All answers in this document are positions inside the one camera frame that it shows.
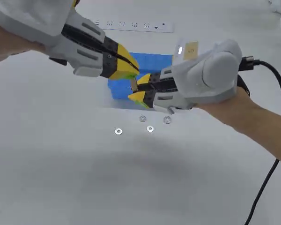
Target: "blue box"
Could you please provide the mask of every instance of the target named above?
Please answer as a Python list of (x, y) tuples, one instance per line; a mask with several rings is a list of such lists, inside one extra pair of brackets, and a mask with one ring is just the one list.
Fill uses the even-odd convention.
[[(172, 64), (172, 55), (156, 55), (145, 53), (131, 53), (132, 57), (140, 66), (140, 75), (137, 79), (148, 73), (157, 73)], [(108, 80), (108, 88), (111, 90), (114, 99), (128, 99), (128, 95), (132, 94), (130, 80)]]

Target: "forearm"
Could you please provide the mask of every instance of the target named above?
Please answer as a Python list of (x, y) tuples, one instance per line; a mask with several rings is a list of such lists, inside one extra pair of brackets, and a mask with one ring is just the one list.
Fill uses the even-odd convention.
[(251, 109), (232, 127), (256, 141), (281, 160), (281, 116), (257, 107)]

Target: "white table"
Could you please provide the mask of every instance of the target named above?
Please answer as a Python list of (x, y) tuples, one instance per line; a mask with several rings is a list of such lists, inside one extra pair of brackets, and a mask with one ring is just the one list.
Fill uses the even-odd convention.
[[(143, 20), (145, 10), (148, 21), (175, 23), (174, 34), (107, 32), (131, 52), (172, 54), (180, 36), (232, 38), (281, 72), (279, 15), (263, 0), (104, 2), (81, 1), (79, 12)], [(111, 108), (106, 80), (71, 73), (35, 52), (0, 64), (0, 225), (244, 223), (274, 157), (200, 110), (166, 125), (162, 113)], [(252, 99), (281, 114), (274, 76), (242, 75)], [(272, 224), (281, 224), (281, 165), (252, 221)]]

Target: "white fabric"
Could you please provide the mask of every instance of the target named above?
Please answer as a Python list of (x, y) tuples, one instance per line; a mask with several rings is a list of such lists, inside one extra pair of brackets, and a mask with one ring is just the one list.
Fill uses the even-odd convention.
[(0, 11), (49, 35), (58, 35), (73, 0), (0, 0)]

